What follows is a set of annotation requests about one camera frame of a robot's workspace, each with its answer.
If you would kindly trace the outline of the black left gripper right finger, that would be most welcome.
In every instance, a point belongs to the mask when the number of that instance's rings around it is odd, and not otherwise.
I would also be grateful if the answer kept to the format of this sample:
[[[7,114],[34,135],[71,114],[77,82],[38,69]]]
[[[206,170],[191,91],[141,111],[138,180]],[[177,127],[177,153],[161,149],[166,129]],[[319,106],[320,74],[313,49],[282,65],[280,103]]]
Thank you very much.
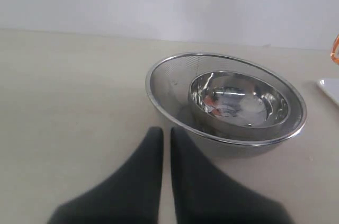
[[[180,127],[171,129],[177,223],[293,223],[282,204],[218,169]]]

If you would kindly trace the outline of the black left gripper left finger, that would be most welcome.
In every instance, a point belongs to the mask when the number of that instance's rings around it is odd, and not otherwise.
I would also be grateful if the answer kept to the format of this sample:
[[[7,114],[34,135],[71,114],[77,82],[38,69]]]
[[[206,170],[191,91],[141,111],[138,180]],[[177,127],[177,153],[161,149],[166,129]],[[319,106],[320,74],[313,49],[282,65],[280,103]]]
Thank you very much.
[[[60,205],[49,223],[157,223],[163,173],[163,131],[148,129],[111,176]]]

